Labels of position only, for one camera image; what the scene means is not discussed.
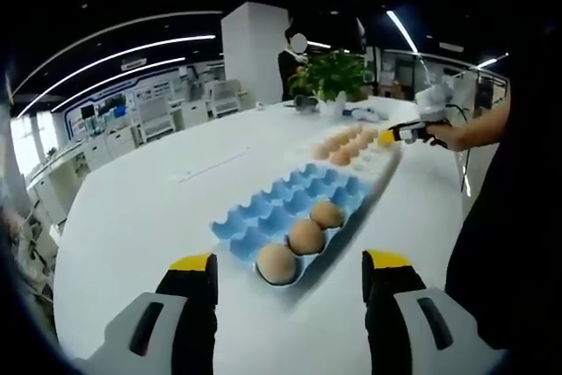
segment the computer monitor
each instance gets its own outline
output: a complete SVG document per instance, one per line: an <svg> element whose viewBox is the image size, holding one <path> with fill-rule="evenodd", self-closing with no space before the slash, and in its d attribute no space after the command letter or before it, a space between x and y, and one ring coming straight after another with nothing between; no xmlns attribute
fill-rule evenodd
<svg viewBox="0 0 562 375"><path fill-rule="evenodd" d="M84 120L96 115L96 110L94 109L94 105L87 105L82 109L80 109L80 112L82 113L82 119Z"/></svg>

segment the cable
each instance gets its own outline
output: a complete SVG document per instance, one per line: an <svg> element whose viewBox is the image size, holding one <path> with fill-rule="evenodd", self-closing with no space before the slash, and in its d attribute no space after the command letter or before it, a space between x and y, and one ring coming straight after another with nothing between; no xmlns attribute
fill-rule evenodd
<svg viewBox="0 0 562 375"><path fill-rule="evenodd" d="M460 112L460 114L463 116L465 123L468 123L468 119L466 118L465 111L462 109L462 107L454 104L449 104L446 105L445 107L457 109ZM460 185L461 192L465 190L466 173L468 173L468 161L470 160L470 158L471 158L471 150L469 149L468 151L466 151L465 171L463 172L463 182Z"/></svg>

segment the egg carton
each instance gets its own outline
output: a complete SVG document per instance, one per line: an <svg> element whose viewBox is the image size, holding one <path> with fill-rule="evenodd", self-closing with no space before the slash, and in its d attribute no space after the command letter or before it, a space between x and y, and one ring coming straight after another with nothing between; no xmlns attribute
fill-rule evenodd
<svg viewBox="0 0 562 375"><path fill-rule="evenodd" d="M401 156L400 144L393 143L389 146L380 147L377 144L377 138L364 149L359 150L359 155L351 157L350 163L345 166L333 164L330 160L337 151L329 154L328 158L319 160L314 158L314 149L326 142L326 140L334 136L348 131L357 123L352 125L337 125L329 128L327 131L316 134L314 137L302 142L296 148L288 153L288 159L295 164L303 162L311 162L320 166L327 166L339 172L350 173L356 177L370 182L378 182L381 177L385 177L390 169L393 169L398 164ZM362 124L363 130L376 129L381 131L381 125ZM357 142L358 136L351 139L348 143L343 144L340 148L346 148L349 144Z"/></svg>
<svg viewBox="0 0 562 375"><path fill-rule="evenodd" d="M307 219L314 204L319 201L334 203L343 213L342 227L323 231L325 242L321 252L306 256L295 254L295 278L289 284L274 285L287 287L302 278L306 268L326 250L370 193L371 187L358 177L310 163L304 170L291 172L288 179L276 180L269 191L254 194L246 206L231 208L226 220L213 222L211 230L219 239L228 242L234 256L262 278L256 264L260 249L269 243L288 247L289 230L295 221Z"/></svg>

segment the blue egg carton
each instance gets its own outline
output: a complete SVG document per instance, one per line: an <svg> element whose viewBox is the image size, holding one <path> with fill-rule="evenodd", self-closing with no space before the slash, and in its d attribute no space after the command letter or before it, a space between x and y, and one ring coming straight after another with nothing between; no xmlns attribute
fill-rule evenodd
<svg viewBox="0 0 562 375"><path fill-rule="evenodd" d="M372 184L358 177L309 163L304 170L294 170L287 180L276 180L270 191L254 194L247 206L231 208L226 220L222 223L215 221L211 224L211 230L219 239L228 242L233 255L259 274L256 260L260 249L268 243L288 246L288 234L293 223L307 219L316 202L329 200L338 206L344 214L345 227L351 215L371 193ZM324 230L324 249L341 230L342 227ZM297 283L322 251L306 256L295 254L295 278L289 284L276 287Z"/></svg>

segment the white pillar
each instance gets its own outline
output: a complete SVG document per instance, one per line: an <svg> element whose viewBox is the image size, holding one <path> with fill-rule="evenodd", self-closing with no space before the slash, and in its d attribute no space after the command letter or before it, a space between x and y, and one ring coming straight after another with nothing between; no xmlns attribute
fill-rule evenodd
<svg viewBox="0 0 562 375"><path fill-rule="evenodd" d="M56 134L59 150L62 150L70 142L68 138L67 126L64 121L64 113L52 113L54 133Z"/></svg>
<svg viewBox="0 0 562 375"><path fill-rule="evenodd" d="M35 149L37 150L37 156L39 157L39 161L44 163L47 158L45 157L45 149L43 148L43 142L41 141L41 135L39 133L39 124L37 123L37 115L33 114L30 116L31 125L32 125L32 137L33 142L35 143Z"/></svg>
<svg viewBox="0 0 562 375"><path fill-rule="evenodd" d="M277 56L285 48L287 10L246 3L221 21L227 79L237 79L256 101L281 101L283 84Z"/></svg>

